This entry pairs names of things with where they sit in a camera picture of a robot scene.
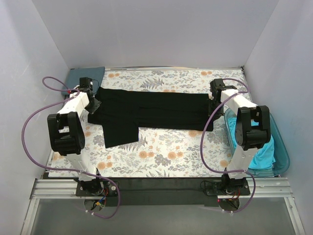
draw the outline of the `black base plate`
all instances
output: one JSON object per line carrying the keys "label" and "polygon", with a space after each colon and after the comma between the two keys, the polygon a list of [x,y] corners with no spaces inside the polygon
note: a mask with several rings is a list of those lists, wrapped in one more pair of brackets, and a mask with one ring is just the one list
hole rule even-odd
{"label": "black base plate", "polygon": [[[119,187],[122,205],[205,205],[218,206],[217,195],[225,195],[220,190],[221,178],[110,178]],[[110,182],[104,182],[109,190],[106,206],[116,206],[117,192]],[[250,195],[247,183],[240,189],[240,195]],[[76,196],[94,196],[80,190]]]}

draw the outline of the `teal container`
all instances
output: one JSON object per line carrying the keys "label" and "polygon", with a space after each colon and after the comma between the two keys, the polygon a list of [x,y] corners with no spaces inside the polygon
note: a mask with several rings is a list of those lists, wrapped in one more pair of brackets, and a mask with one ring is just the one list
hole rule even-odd
{"label": "teal container", "polygon": [[[230,129],[227,121],[231,117],[235,118],[236,115],[231,109],[227,109],[227,111],[225,112],[224,119],[226,123],[227,136],[230,144],[231,154],[234,155],[235,148],[233,141],[231,139]],[[272,169],[254,170],[249,168],[249,172],[252,173],[255,177],[272,177],[275,175],[280,175],[286,172],[290,165],[289,155],[287,153],[286,147],[284,145],[282,137],[280,136],[279,130],[276,126],[272,114],[269,115],[269,120],[270,120],[270,132],[274,139],[274,158],[276,162],[273,164]]]}

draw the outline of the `black garment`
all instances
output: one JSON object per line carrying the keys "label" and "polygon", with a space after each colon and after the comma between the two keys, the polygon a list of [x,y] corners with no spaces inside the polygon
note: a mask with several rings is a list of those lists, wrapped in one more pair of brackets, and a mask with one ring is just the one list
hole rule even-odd
{"label": "black garment", "polygon": [[[95,97],[102,104],[93,115],[88,115],[88,122],[102,125],[106,148],[138,141],[138,127],[201,131],[210,113],[208,94],[129,92],[100,87]],[[207,130],[213,130],[213,122]]]}

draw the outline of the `metal frame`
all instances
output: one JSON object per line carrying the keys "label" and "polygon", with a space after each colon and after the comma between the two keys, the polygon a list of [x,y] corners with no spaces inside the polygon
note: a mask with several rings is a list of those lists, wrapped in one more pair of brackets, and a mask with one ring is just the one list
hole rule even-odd
{"label": "metal frame", "polygon": [[[253,187],[252,179],[247,179],[249,187]],[[97,199],[101,197],[77,197],[75,196],[77,182],[73,179],[48,179],[36,180],[28,211],[22,228],[22,235],[29,235],[31,233],[38,204],[41,199]],[[298,214],[298,210],[294,203],[292,190],[287,178],[256,178],[255,198],[284,198],[286,207],[288,209],[291,222],[297,235],[304,235],[304,229]]]}

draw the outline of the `floral fabric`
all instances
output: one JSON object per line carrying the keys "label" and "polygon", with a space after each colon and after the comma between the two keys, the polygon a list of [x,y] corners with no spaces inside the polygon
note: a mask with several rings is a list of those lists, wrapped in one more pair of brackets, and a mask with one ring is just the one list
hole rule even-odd
{"label": "floral fabric", "polygon": [[[244,81],[241,70],[123,70],[105,72],[101,87],[141,92],[210,93],[215,78]],[[245,88],[225,81],[239,90]],[[87,123],[87,111],[81,115],[86,144],[82,154],[105,177],[216,177],[200,158],[201,131],[139,128],[139,141],[105,148],[101,125]],[[223,170],[231,160],[224,118],[214,122],[214,131],[206,132],[204,158],[214,169]],[[71,163],[55,153],[52,167],[72,168]],[[75,177],[75,172],[51,171],[50,177]]]}

